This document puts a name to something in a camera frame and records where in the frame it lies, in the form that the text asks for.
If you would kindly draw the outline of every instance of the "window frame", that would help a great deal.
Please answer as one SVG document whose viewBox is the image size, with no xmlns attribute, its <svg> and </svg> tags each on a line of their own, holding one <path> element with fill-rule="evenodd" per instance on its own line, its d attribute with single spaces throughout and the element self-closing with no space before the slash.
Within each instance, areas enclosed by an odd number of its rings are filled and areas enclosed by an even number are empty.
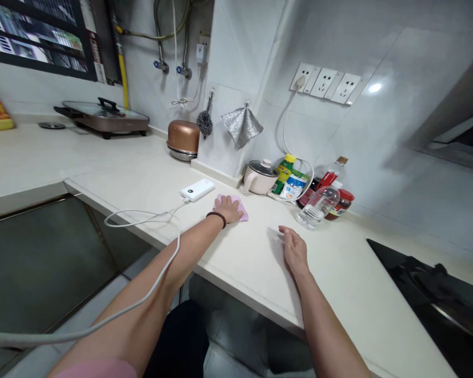
<svg viewBox="0 0 473 378">
<path fill-rule="evenodd" d="M 27 43 L 31 46 L 46 49 L 54 53 L 64 54 L 68 57 L 75 57 L 77 59 L 81 59 L 86 63 L 86 67 L 88 69 L 87 72 L 79 71 L 73 68 L 57 66 L 56 64 L 51 64 L 35 59 L 29 59 L 18 55 L 8 54 L 2 51 L 0 51 L 0 62 L 13 66 L 20 66 L 44 72 L 51 72 L 53 74 L 72 76 L 79 79 L 86 79 L 91 81 L 98 81 L 95 68 L 95 58 L 93 55 L 91 40 L 89 38 L 90 31 L 86 29 L 80 1 L 69 1 L 71 3 L 72 11 L 74 13 L 74 20 L 76 23 L 75 25 L 70 24 L 62 19 L 59 19 L 56 16 L 53 16 L 47 12 L 44 12 L 43 10 L 37 9 L 32 5 L 22 3 L 19 0 L 0 0 L 0 5 L 10 9 L 11 11 L 18 12 L 24 16 L 31 17 L 37 21 L 43 22 L 45 24 L 54 26 L 60 30 L 73 34 L 74 36 L 79 38 L 83 47 L 84 56 L 78 55 L 77 50 L 71 49 L 66 46 L 58 45 L 59 47 L 56 47 L 56 44 L 53 44 L 54 46 L 45 45 L 30 40 L 28 38 L 19 37 L 14 34 L 7 33 L 2 30 L 0 30 L 0 36 L 7 37 L 20 43 Z"/>
</svg>

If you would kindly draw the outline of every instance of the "drain cover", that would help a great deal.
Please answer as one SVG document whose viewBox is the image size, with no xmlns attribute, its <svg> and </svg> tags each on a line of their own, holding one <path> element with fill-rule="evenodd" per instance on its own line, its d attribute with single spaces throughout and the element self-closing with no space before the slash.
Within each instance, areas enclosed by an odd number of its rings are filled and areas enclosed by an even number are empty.
<svg viewBox="0 0 473 378">
<path fill-rule="evenodd" d="M 41 122 L 38 125 L 43 129 L 53 129 L 53 130 L 61 130 L 66 127 L 64 124 L 57 123 L 57 122 Z"/>
</svg>

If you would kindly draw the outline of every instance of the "cabinet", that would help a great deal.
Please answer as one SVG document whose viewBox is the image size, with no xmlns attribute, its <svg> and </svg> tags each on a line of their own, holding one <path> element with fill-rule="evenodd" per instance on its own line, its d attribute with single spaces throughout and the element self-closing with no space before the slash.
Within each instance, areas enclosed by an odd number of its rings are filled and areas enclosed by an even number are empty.
<svg viewBox="0 0 473 378">
<path fill-rule="evenodd" d="M 0 331 L 52 332 L 150 249 L 104 218 L 70 196 L 0 220 Z M 0 350 L 0 369 L 16 356 Z"/>
</svg>

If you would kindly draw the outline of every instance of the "glass lid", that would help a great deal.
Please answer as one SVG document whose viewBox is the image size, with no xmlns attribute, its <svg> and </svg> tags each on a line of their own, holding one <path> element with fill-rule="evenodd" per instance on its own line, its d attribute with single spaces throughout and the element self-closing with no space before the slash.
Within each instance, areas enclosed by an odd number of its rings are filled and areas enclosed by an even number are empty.
<svg viewBox="0 0 473 378">
<path fill-rule="evenodd" d="M 79 102 L 79 101 L 63 101 L 63 106 L 87 114 L 88 116 L 101 118 L 127 118 L 137 120 L 149 120 L 149 117 L 118 106 L 115 102 L 98 97 L 100 103 L 95 102 Z"/>
<path fill-rule="evenodd" d="M 280 172 L 275 167 L 272 167 L 272 162 L 268 159 L 251 160 L 249 162 L 249 167 L 255 170 L 256 172 L 268 176 L 268 177 L 279 177 Z"/>
</svg>

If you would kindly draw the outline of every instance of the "water bottle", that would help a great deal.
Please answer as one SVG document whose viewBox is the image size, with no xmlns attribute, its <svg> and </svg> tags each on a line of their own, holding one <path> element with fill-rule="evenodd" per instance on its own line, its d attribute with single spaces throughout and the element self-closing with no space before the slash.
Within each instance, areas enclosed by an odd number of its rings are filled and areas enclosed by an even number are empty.
<svg viewBox="0 0 473 378">
<path fill-rule="evenodd" d="M 310 201 L 300 211 L 296 220 L 299 224 L 309 230 L 313 230 L 329 212 L 338 205 L 340 201 L 340 191 L 342 187 L 340 181 L 333 182 L 333 185 L 321 187 L 312 194 Z"/>
</svg>

